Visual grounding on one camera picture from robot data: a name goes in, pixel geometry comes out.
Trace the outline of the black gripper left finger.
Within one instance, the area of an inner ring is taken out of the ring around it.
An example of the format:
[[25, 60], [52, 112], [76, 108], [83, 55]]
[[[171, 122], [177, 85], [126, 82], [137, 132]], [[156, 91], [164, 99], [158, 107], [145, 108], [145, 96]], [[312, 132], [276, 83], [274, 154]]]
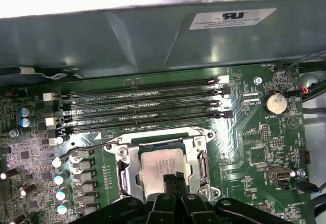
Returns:
[[176, 175], [164, 175], [164, 192], [143, 203], [127, 197], [84, 216], [84, 223], [173, 223]]

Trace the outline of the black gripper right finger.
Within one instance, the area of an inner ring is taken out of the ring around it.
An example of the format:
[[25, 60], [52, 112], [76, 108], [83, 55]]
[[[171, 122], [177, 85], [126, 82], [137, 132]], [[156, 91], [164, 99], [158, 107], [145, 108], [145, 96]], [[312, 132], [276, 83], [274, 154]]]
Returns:
[[188, 192], [183, 173], [176, 173], [175, 177], [187, 223], [285, 223], [280, 217], [236, 199], [222, 198], [213, 205], [199, 194]]

